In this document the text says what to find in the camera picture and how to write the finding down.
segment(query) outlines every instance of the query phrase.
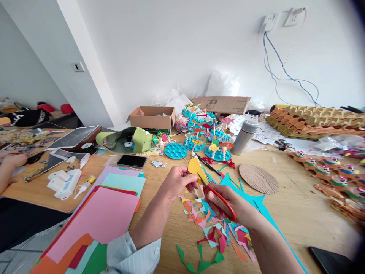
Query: black phone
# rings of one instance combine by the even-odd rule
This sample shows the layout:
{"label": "black phone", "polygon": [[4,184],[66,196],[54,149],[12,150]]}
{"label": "black phone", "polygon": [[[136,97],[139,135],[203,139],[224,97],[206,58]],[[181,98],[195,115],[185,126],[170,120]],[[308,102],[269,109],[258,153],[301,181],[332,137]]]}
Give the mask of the black phone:
{"label": "black phone", "polygon": [[134,156],[134,155],[123,155],[118,161],[118,165],[143,168],[146,164],[147,157]]}
{"label": "black phone", "polygon": [[316,247],[308,247],[308,250],[324,274],[347,273],[351,267],[352,261],[343,255]]}

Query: green bag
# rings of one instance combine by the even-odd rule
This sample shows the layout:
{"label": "green bag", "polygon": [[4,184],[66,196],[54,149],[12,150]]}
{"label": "green bag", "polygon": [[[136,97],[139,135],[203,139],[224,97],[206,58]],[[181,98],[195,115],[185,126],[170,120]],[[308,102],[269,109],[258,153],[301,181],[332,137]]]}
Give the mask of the green bag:
{"label": "green bag", "polygon": [[[125,147],[127,137],[133,136],[134,148]],[[153,135],[140,127],[128,127],[118,132],[101,132],[96,136],[96,142],[105,149],[121,154],[144,153],[152,148]]]}

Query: glue bottle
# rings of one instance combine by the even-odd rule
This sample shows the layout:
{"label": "glue bottle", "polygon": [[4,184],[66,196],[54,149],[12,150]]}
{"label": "glue bottle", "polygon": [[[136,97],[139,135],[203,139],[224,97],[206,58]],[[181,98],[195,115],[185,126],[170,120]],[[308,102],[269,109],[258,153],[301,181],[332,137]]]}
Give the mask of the glue bottle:
{"label": "glue bottle", "polygon": [[231,149],[231,152],[235,155],[241,155],[259,128],[258,122],[251,120],[243,122],[242,128],[234,142],[235,147]]}
{"label": "glue bottle", "polygon": [[88,178],[88,180],[80,187],[80,190],[79,190],[79,192],[77,193],[77,195],[73,198],[74,200],[82,193],[82,192],[84,192],[85,190],[87,190],[88,189],[88,187],[89,186],[91,186],[91,184],[93,183],[93,182],[95,182],[95,180],[96,180],[96,176],[94,176],[94,175],[91,175],[89,178]]}

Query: cardboard box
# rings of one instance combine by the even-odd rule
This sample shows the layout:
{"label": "cardboard box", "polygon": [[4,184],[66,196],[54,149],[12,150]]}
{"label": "cardboard box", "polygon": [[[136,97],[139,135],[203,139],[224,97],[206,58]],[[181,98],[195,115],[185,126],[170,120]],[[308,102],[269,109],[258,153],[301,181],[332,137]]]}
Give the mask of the cardboard box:
{"label": "cardboard box", "polygon": [[143,129],[169,129],[175,124],[174,107],[138,107],[129,115],[130,125]]}
{"label": "cardboard box", "polygon": [[244,114],[251,97],[213,96],[191,99],[194,105],[200,104],[200,109],[210,112],[228,114]]}

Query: red scissors handle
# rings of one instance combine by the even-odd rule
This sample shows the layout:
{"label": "red scissors handle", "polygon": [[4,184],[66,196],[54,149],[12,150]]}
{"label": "red scissors handle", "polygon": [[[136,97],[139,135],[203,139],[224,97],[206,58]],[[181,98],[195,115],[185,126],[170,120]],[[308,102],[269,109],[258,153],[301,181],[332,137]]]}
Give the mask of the red scissors handle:
{"label": "red scissors handle", "polygon": [[237,221],[237,216],[236,216],[236,213],[233,211],[232,207],[229,205],[229,203],[222,197],[222,195],[220,195],[216,190],[214,190],[210,185],[206,185],[204,187],[204,195],[205,193],[207,193],[208,191],[212,191],[219,199],[222,200],[222,202],[226,205],[226,207],[229,209],[229,211],[231,212],[231,215],[232,217],[227,214],[223,209],[221,209],[219,206],[218,209],[219,209],[219,212],[224,214],[226,216],[226,218],[232,222],[236,222]]}

